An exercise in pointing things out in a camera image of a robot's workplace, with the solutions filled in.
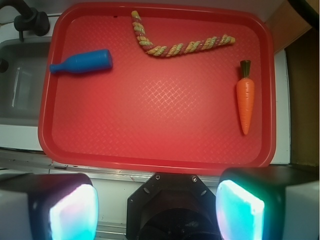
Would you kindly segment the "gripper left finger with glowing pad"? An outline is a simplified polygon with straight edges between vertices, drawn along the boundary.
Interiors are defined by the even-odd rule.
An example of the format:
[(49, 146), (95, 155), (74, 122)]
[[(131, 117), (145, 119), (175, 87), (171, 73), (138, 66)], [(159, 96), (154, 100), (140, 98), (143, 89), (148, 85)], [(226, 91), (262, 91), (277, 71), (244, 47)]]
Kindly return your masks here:
[(2, 240), (93, 240), (98, 193), (84, 173), (0, 176)]

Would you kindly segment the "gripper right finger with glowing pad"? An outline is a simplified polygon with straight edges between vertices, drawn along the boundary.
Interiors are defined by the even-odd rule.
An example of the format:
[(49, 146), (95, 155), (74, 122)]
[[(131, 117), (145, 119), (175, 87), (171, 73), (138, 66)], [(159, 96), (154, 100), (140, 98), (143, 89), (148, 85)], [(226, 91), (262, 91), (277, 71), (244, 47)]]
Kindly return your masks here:
[(320, 175), (314, 167), (232, 167), (219, 177), (224, 240), (318, 240)]

